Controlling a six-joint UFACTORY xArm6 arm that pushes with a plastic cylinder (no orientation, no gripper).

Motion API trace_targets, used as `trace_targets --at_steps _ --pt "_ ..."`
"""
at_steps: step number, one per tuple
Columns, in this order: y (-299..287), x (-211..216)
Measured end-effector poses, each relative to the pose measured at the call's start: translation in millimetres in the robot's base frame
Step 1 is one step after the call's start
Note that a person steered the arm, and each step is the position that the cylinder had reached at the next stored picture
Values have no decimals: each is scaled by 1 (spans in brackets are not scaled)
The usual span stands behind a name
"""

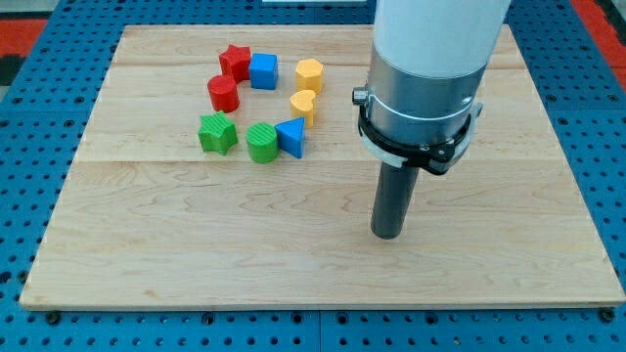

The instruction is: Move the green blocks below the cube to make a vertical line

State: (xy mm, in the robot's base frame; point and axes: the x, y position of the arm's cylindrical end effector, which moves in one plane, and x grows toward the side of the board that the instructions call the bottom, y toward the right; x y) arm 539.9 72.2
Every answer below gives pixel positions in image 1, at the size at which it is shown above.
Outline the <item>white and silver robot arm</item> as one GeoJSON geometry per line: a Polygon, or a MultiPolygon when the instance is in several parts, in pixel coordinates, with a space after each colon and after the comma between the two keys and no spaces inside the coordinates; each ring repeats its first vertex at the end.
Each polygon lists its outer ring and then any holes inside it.
{"type": "Polygon", "coordinates": [[[385,171],[446,173],[466,152],[475,99],[509,0],[379,0],[358,128],[385,171]]]}

